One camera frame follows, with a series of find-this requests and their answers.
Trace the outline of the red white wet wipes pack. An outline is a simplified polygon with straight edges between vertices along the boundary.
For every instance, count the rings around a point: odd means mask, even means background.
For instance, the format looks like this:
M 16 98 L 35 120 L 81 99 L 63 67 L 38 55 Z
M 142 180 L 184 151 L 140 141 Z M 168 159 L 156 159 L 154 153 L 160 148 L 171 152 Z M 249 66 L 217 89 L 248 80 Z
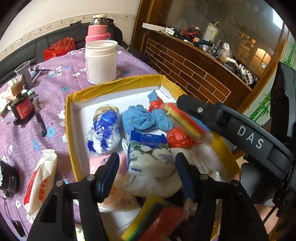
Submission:
M 27 186 L 23 201 L 25 210 L 29 216 L 35 218 L 53 188 L 57 169 L 57 154 L 52 149 L 42 151 L 36 168 Z

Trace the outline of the blue rose tissue pack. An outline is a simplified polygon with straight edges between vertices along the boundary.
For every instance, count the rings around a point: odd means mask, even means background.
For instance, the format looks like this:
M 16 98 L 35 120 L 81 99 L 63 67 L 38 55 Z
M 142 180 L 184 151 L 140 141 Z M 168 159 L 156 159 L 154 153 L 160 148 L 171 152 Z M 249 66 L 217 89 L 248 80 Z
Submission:
M 127 149 L 130 176 L 168 178 L 175 170 L 173 154 L 166 136 L 132 130 Z

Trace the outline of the red blue cloth pack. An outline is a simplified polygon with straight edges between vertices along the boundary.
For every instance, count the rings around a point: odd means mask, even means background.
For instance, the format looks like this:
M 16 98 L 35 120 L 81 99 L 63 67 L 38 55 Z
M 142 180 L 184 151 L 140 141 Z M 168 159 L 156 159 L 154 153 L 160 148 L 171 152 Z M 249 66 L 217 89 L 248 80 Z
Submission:
M 213 135 L 210 130 L 201 121 L 180 110 L 175 103 L 163 103 L 161 110 L 196 143 L 211 144 Z

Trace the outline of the blue cloth red bag bundle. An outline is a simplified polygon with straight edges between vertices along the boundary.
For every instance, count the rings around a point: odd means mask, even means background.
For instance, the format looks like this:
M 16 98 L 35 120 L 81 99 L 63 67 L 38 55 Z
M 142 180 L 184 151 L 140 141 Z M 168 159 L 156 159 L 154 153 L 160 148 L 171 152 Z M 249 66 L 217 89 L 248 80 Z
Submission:
M 148 111 L 154 117 L 154 123 L 156 127 L 160 130 L 168 132 L 174 127 L 174 124 L 161 109 L 161 106 L 164 104 L 164 102 L 158 97 L 155 90 L 152 91 L 147 97 L 149 98 Z

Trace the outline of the pink rose tissue pack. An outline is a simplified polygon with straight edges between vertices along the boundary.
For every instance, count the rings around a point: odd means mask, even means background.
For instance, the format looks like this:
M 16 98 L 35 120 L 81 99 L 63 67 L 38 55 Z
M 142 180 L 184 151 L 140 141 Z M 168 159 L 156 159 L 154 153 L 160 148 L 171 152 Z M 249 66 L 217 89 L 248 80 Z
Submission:
M 134 195 L 126 192 L 123 188 L 126 175 L 126 154 L 119 153 L 119 168 L 114 179 L 109 196 L 103 203 L 99 203 L 99 211 L 133 211 L 139 208 Z

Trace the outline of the white plastic bag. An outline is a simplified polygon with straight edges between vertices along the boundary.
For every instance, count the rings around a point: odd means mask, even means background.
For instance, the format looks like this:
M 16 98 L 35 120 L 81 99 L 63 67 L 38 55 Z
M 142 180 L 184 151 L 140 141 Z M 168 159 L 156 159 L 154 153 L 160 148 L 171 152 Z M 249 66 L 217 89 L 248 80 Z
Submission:
M 207 174 L 216 181 L 229 182 L 231 177 L 208 144 L 195 145 L 191 149 L 171 148 L 175 157 L 181 152 L 185 155 L 191 165 L 195 165 L 200 173 Z M 182 182 L 177 170 L 174 170 L 169 177 L 157 178 L 147 176 L 125 176 L 123 190 L 139 197 L 159 196 L 168 198 L 173 196 L 182 187 Z

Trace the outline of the blue white tissue roll pack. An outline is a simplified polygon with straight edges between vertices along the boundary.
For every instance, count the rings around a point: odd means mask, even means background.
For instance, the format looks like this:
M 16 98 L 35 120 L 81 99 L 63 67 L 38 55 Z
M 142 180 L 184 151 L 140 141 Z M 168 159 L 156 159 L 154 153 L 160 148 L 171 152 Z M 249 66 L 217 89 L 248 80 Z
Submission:
M 92 155 L 114 152 L 121 139 L 120 112 L 114 105 L 99 107 L 93 116 L 93 127 L 87 135 L 87 147 Z

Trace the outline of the rainbow striped cloth pack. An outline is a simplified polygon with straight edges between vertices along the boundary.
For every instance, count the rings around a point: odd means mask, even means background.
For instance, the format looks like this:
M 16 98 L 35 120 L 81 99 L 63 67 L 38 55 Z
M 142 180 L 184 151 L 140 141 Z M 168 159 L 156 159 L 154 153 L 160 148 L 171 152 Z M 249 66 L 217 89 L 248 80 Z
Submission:
M 168 240 L 188 216 L 187 204 L 178 206 L 161 197 L 150 196 L 120 238 L 128 241 Z

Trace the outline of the red plastic bag ball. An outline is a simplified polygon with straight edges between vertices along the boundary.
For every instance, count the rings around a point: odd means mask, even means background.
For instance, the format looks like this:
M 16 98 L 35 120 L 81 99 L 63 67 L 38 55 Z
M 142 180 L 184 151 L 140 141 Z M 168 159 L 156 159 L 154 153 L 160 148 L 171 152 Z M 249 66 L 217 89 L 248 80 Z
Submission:
M 170 148 L 189 149 L 196 144 L 181 128 L 172 128 L 169 130 L 166 134 L 166 141 Z

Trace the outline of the black pen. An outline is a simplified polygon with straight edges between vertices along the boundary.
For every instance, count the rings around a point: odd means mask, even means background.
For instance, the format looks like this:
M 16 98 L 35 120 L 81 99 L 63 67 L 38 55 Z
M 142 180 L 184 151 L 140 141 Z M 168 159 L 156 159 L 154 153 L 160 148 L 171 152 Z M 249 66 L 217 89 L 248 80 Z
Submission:
M 33 96 L 33 105 L 34 105 L 34 109 L 35 109 L 36 120 L 37 120 L 39 129 L 41 131 L 41 135 L 42 135 L 42 137 L 46 137 L 47 129 L 46 129 L 44 121 L 39 113 L 39 108 L 38 108 L 37 99 L 36 99 L 35 95 Z

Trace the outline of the yellow cardboard box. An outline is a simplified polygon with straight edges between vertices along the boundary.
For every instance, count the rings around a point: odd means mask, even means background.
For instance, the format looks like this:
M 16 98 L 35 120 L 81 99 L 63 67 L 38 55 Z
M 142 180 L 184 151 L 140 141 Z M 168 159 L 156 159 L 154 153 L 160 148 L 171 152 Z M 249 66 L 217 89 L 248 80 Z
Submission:
M 87 135 L 93 127 L 95 111 L 103 105 L 114 105 L 122 113 L 129 106 L 149 107 L 147 97 L 153 90 L 164 102 L 176 102 L 185 94 L 180 87 L 170 82 L 163 75 L 143 75 L 123 78 L 113 82 L 92 86 L 75 92 L 66 99 L 66 136 L 72 170 L 76 181 L 90 174 L 92 154 L 87 147 Z M 210 144 L 226 171 L 232 178 L 240 168 L 224 140 L 213 133 Z M 109 240 L 121 240 L 123 230 L 132 222 L 139 208 L 135 211 L 114 211 L 101 214 Z

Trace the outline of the blue towel ball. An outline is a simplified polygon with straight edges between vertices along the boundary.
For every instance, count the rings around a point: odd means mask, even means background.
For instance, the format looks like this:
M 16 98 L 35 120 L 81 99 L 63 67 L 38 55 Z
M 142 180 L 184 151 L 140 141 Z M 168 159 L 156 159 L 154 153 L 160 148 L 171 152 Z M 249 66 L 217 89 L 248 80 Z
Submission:
M 144 131 L 154 126 L 154 117 L 142 105 L 129 106 L 121 114 L 121 122 L 126 133 L 132 130 Z

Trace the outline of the black round motor device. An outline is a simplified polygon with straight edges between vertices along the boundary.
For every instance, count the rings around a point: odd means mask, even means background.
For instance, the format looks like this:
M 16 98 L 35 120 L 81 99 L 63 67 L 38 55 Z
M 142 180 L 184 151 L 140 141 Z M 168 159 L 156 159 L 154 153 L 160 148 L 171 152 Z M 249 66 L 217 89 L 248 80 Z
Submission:
M 1 190 L 16 194 L 20 188 L 20 177 L 15 167 L 1 161 Z

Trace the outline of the black ink bottle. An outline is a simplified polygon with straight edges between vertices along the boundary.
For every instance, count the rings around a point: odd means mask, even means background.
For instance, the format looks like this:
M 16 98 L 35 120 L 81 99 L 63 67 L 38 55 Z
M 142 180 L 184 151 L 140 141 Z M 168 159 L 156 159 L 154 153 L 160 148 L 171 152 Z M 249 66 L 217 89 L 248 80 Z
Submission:
M 14 125 L 26 125 L 35 113 L 33 104 L 27 93 L 22 93 L 23 83 L 18 81 L 11 87 L 11 93 L 15 98 L 11 104 L 11 110 L 15 116 Z

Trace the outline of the wooden brick pattern counter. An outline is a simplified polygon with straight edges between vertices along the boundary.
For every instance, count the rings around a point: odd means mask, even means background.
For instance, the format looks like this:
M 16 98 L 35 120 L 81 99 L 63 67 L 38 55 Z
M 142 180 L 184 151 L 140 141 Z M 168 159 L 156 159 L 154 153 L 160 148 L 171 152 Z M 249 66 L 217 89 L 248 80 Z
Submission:
M 209 42 L 203 35 L 217 21 Z M 132 46 L 188 95 L 242 113 L 271 80 L 289 35 L 265 1 L 140 1 Z

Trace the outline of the purple floral tablecloth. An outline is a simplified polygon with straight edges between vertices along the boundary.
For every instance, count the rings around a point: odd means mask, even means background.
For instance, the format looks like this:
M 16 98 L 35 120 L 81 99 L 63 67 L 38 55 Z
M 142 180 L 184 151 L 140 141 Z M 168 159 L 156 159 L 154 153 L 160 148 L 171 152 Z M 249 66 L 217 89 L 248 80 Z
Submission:
M 26 240 L 32 219 L 27 215 L 23 200 L 32 173 L 45 149 L 57 154 L 56 180 L 75 181 L 72 171 L 65 128 L 67 96 L 90 87 L 87 81 L 85 49 L 39 64 L 46 69 L 33 88 L 40 105 L 40 114 L 47 129 L 42 137 L 35 117 L 25 126 L 15 126 L 12 112 L 1 118 L 1 160 L 15 167 L 20 177 L 20 189 L 9 198 L 1 195 L 1 228 L 11 230 L 12 240 Z

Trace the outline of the white gloves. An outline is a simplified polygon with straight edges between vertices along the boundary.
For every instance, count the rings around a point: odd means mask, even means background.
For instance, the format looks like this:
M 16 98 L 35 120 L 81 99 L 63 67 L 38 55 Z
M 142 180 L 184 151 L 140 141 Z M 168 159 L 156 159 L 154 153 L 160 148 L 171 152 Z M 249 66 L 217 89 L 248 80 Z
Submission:
M 8 81 L 8 88 L 6 91 L 1 92 L 1 115 L 5 113 L 8 105 L 15 99 L 12 95 L 11 87 L 18 82 L 17 78 Z

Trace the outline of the black pliers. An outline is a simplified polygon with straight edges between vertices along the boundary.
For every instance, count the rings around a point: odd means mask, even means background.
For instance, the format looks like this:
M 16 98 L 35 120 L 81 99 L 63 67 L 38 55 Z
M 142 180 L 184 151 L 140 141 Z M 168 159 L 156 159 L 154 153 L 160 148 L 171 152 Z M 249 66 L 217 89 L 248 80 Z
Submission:
M 39 65 L 36 65 L 33 68 L 33 71 L 31 73 L 32 82 L 34 83 L 39 76 L 41 76 L 42 74 L 48 73 L 50 71 L 51 69 L 46 69 L 44 67 L 40 67 Z

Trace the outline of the white kettle on counter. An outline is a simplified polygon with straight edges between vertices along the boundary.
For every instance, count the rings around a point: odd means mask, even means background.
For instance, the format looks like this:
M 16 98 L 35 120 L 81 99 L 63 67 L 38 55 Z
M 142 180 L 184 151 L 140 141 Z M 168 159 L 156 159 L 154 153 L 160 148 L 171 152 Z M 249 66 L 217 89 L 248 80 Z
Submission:
M 205 38 L 205 40 L 209 42 L 213 42 L 215 40 L 219 32 L 219 28 L 218 28 L 219 23 L 220 23 L 219 21 L 215 22 L 214 24 L 208 23 L 208 26 L 203 35 L 203 38 Z

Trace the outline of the white plastic jar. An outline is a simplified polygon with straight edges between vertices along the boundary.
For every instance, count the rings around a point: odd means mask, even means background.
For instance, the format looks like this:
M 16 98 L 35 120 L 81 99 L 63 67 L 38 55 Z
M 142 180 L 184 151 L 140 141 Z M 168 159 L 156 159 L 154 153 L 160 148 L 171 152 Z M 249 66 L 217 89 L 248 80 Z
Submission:
M 85 46 L 87 80 L 98 85 L 116 79 L 118 43 L 114 40 L 98 40 Z

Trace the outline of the clear plastic cup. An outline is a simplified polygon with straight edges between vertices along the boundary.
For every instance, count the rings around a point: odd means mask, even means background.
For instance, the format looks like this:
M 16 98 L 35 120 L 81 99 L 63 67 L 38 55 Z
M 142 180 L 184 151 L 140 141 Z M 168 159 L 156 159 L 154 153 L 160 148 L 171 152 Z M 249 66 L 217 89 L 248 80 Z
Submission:
M 33 87 L 32 77 L 31 77 L 30 60 L 25 61 L 24 63 L 19 65 L 15 69 L 15 74 L 17 76 L 20 76 L 20 75 L 23 76 L 23 82 L 24 82 L 26 89 L 31 89 Z

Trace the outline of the red plastic bag on sofa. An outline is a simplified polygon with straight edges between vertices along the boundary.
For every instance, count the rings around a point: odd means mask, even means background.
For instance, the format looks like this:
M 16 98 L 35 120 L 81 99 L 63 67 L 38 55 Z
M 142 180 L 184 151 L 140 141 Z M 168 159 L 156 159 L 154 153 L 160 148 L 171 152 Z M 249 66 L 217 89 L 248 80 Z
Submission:
M 75 41 L 71 37 L 60 39 L 58 42 L 44 50 L 44 61 L 59 57 L 75 50 Z

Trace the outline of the black leather sofa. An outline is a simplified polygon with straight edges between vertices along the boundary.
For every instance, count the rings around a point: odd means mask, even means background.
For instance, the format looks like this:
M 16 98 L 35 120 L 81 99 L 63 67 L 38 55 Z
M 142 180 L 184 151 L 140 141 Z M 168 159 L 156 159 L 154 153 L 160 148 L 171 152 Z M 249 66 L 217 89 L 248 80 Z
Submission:
M 1 60 L 1 85 L 4 85 L 15 76 L 15 69 L 22 63 L 30 61 L 30 65 L 34 66 L 43 62 L 44 50 L 63 38 L 73 38 L 75 49 L 85 47 L 85 38 L 89 25 L 89 23 L 78 21 L 69 27 L 38 37 L 13 51 L 11 54 L 8 54 L 8 56 Z

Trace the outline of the pink sleeved thermos bottle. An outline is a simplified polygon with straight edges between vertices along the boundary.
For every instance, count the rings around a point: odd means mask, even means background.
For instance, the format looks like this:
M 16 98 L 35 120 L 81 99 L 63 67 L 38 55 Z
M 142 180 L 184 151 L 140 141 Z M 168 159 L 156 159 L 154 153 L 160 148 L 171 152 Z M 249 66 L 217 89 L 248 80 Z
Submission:
M 98 41 L 98 40 L 107 40 L 110 38 L 110 33 L 107 32 L 107 15 L 98 14 L 93 15 L 93 21 L 88 26 L 88 33 L 85 38 L 86 44 Z

